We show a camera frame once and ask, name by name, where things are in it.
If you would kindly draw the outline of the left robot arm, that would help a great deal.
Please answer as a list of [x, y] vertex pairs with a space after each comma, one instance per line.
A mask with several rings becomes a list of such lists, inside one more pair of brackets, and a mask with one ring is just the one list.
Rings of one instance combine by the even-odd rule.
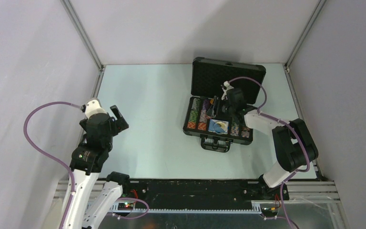
[[98, 103], [84, 105], [86, 118], [80, 121], [80, 125], [85, 135], [71, 156], [73, 176], [66, 192], [69, 197], [63, 207], [61, 229], [98, 228], [114, 202], [118, 198], [129, 197], [132, 192], [129, 175], [111, 172], [99, 197], [88, 205], [91, 191], [112, 150], [113, 137], [129, 127], [116, 105], [110, 109], [114, 116], [110, 116]]

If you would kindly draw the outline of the black poker set case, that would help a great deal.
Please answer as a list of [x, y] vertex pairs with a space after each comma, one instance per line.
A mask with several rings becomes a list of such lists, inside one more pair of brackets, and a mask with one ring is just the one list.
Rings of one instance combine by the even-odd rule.
[[[203, 149], [226, 153], [229, 151], [231, 144], [250, 145], [253, 141], [253, 131], [251, 129], [250, 138], [242, 138], [241, 130], [244, 126], [240, 125], [239, 136], [230, 135], [232, 123], [235, 120], [227, 115], [218, 114], [216, 120], [229, 122], [229, 130], [227, 135], [219, 135], [208, 132], [209, 118], [205, 131], [198, 130], [200, 111], [204, 99], [213, 99], [214, 96], [221, 97], [223, 95], [222, 85], [228, 81], [233, 88], [241, 88], [244, 98], [249, 105], [254, 105], [260, 91], [260, 86], [266, 74], [266, 68], [258, 64], [247, 64], [241, 62], [228, 62], [205, 57], [196, 57], [192, 64], [192, 81], [191, 81], [191, 98], [183, 124], [183, 132], [188, 136], [200, 138], [200, 145]], [[196, 128], [188, 129], [187, 123], [189, 113], [194, 98], [200, 98], [200, 111], [197, 118]]]

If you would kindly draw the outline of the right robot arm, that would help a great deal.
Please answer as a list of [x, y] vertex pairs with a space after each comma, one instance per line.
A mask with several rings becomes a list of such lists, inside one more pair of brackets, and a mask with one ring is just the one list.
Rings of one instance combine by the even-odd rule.
[[214, 118], [227, 115], [244, 127], [257, 130], [273, 139], [276, 162], [261, 175], [258, 193], [263, 199], [277, 194], [277, 186], [297, 172], [307, 172], [318, 158], [318, 150], [304, 120], [289, 121], [266, 114], [246, 103], [240, 88], [225, 88], [222, 97], [214, 97], [207, 114]]

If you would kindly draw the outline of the clear round plastic disc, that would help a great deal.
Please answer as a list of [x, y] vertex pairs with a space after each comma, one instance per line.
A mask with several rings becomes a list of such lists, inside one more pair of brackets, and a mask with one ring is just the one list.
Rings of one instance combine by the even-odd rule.
[[212, 125], [213, 131], [216, 133], [225, 133], [228, 131], [229, 123], [223, 121], [214, 122]]

